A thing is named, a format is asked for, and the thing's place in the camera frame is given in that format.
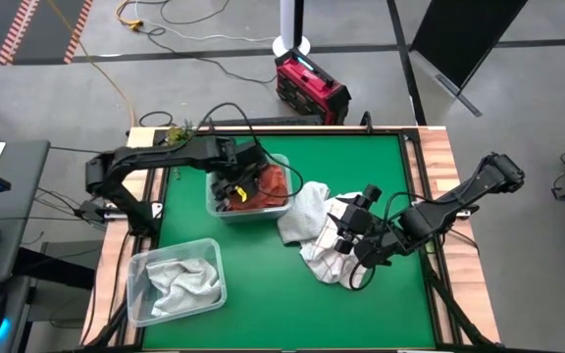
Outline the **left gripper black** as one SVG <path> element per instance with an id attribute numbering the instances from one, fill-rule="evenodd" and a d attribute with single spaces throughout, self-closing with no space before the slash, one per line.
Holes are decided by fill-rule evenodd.
<path id="1" fill-rule="evenodd" d="M 268 166 L 265 151 L 259 142 L 227 143 L 223 151 L 227 161 L 214 175 L 212 193 L 217 201 L 217 212 L 231 212 L 236 200 L 228 195 L 228 189 L 239 186 L 242 189 L 257 189 L 261 172 Z"/>

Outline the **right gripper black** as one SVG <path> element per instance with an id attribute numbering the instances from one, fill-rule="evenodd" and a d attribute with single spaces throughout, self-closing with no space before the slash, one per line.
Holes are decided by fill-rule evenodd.
<path id="1" fill-rule="evenodd" d="M 343 233 L 334 244 L 336 252 L 349 254 L 354 250 L 365 268 L 390 266 L 391 256 L 405 255 L 401 231 L 370 212 L 371 200 L 344 198 L 343 202 L 346 204 L 343 220 L 329 214 L 336 231 Z"/>

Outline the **white towel orange plaid stripes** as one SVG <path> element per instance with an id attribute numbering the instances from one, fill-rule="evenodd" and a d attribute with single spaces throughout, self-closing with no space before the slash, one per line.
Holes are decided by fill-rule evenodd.
<path id="1" fill-rule="evenodd" d="M 367 268 L 357 266 L 355 251 L 340 254 L 334 250 L 339 236 L 329 216 L 317 238 L 301 243 L 300 256 L 315 278 L 324 283 L 339 283 L 347 289 L 361 285 Z"/>

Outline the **light grey waffle towel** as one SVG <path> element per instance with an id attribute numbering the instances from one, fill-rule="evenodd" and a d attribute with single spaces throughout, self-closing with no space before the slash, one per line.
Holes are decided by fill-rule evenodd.
<path id="1" fill-rule="evenodd" d="M 294 197 L 289 210 L 277 222 L 283 244 L 315 239 L 327 218 L 326 200 L 329 187 L 321 182 L 308 181 Z"/>

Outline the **white waffle towel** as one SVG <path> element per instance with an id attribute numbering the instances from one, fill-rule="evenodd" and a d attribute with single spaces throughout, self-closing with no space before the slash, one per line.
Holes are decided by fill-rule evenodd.
<path id="1" fill-rule="evenodd" d="M 168 260 L 146 266 L 152 285 L 160 292 L 151 314 L 178 315 L 218 302 L 221 284 L 214 266 L 202 258 Z"/>

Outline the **clear plastic bin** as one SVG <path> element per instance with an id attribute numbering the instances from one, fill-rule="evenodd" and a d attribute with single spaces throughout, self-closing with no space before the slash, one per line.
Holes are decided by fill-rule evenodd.
<path id="1" fill-rule="evenodd" d="M 292 171 L 287 168 L 287 166 L 290 165 L 287 157 L 284 154 L 274 153 L 273 158 L 269 157 L 268 161 L 272 165 L 276 165 L 282 168 L 282 170 L 284 171 L 287 194 L 292 193 L 294 191 L 291 179 Z M 216 217 L 228 224 L 276 220 L 284 215 L 293 204 L 293 197 L 290 196 L 287 198 L 283 205 L 277 207 L 250 209 L 245 211 L 219 211 L 218 207 L 221 206 L 221 203 L 215 200 L 212 192 L 212 185 L 217 180 L 218 178 L 214 174 L 206 175 L 206 209 L 211 216 Z"/>
<path id="2" fill-rule="evenodd" d="M 154 302 L 160 292 L 152 285 L 146 266 L 168 260 L 202 258 L 214 266 L 221 284 L 221 298 L 215 304 L 200 309 L 185 311 L 178 315 L 154 317 L 151 314 Z M 228 297 L 220 246 L 212 238 L 203 238 L 172 245 L 133 256 L 128 265 L 127 306 L 128 320 L 138 328 L 181 319 L 221 308 Z"/>

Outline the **green potted succulent plant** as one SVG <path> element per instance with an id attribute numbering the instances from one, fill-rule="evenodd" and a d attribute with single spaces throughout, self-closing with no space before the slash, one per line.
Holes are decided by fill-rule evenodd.
<path id="1" fill-rule="evenodd" d="M 167 130 L 165 141 L 168 146 L 178 146 L 188 141 L 195 133 L 191 121 L 185 121 L 182 126 L 172 126 Z"/>

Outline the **white pole stand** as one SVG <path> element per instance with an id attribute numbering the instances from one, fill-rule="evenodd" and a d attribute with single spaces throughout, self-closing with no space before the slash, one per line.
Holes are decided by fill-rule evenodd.
<path id="1" fill-rule="evenodd" d="M 311 44 L 303 35 L 304 0 L 280 0 L 280 35 L 273 42 L 273 52 L 280 57 L 291 49 L 310 52 Z"/>

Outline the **grey desk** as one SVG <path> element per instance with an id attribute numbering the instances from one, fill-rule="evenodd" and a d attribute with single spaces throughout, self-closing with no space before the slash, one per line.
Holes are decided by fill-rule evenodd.
<path id="1" fill-rule="evenodd" d="M 0 353 L 16 353 L 23 330 L 28 277 L 10 277 L 26 229 L 34 194 L 47 159 L 47 140 L 8 142 L 0 155 L 0 177 L 11 189 L 0 193 L 0 282 L 6 281 L 8 303 L 0 330 Z"/>

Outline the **black partition panel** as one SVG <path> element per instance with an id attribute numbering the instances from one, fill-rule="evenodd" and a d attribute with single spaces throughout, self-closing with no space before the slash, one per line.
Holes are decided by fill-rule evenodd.
<path id="1" fill-rule="evenodd" d="M 431 0 L 411 44 L 435 79 L 475 117 L 462 91 L 528 0 Z"/>

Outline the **striped dark floor mat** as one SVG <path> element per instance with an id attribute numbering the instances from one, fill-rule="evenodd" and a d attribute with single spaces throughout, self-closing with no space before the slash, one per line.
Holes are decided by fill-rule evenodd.
<path id="1" fill-rule="evenodd" d="M 0 0 L 0 66 L 73 60 L 93 0 Z"/>

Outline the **black table frame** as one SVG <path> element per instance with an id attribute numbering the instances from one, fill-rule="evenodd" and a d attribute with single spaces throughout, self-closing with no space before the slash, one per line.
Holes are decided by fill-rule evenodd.
<path id="1" fill-rule="evenodd" d="M 405 191 L 426 191 L 413 144 L 397 128 L 261 127 L 265 148 L 286 156 L 294 183 L 326 183 L 334 193 L 373 183 L 376 213 L 405 205 Z M 316 280 L 299 250 L 283 245 L 273 221 L 229 224 L 205 206 L 205 176 L 194 169 L 158 171 L 152 199 L 165 206 L 158 247 L 212 238 L 221 249 L 228 298 L 219 309 L 141 331 L 146 351 L 361 350 L 432 348 L 451 339 L 439 299 L 431 299 L 417 255 L 381 267 L 370 285 L 352 291 Z"/>

